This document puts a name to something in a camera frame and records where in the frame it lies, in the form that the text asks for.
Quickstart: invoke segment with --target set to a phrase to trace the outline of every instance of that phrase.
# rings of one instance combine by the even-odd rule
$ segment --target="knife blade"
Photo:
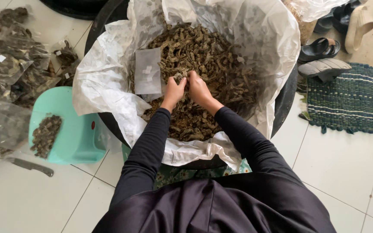
[[[43,172],[49,177],[52,177],[54,175],[54,171],[48,167],[41,166],[39,164],[33,163],[33,162],[28,162],[19,158],[14,158],[14,157],[9,157],[7,158],[7,161],[9,161],[12,164],[15,164],[19,167],[23,167],[28,170],[35,169],[37,171]]]

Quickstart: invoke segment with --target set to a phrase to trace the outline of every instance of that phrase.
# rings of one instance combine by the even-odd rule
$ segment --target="green striped rug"
[[[300,117],[322,127],[322,133],[330,128],[349,134],[373,134],[373,67],[350,65],[352,70],[333,82],[323,83],[317,77],[307,79],[307,112]]]

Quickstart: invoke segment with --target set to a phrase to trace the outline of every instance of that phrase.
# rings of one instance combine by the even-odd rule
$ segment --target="person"
[[[124,163],[110,208],[93,232],[336,232],[329,213],[257,129],[212,97],[195,71],[168,79],[164,100]],[[189,179],[153,191],[171,113],[189,81],[253,172]]]

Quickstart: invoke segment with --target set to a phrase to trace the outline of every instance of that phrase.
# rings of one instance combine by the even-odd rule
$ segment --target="hand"
[[[208,112],[214,116],[215,113],[224,105],[212,97],[207,84],[197,75],[195,71],[188,72],[188,75],[189,96],[195,103],[207,109]]]
[[[166,108],[170,113],[172,113],[172,110],[176,107],[179,100],[184,96],[184,88],[186,84],[186,77],[179,82],[179,85],[175,82],[174,77],[169,77],[161,108]]]

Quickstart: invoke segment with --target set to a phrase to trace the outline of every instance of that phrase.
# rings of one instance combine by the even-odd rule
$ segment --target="black sleeve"
[[[303,184],[276,147],[231,109],[222,107],[214,119],[241,153],[241,158],[247,159],[253,172],[273,173]]]
[[[153,190],[165,151],[170,119],[171,114],[167,109],[156,110],[123,165],[110,208],[134,194]]]

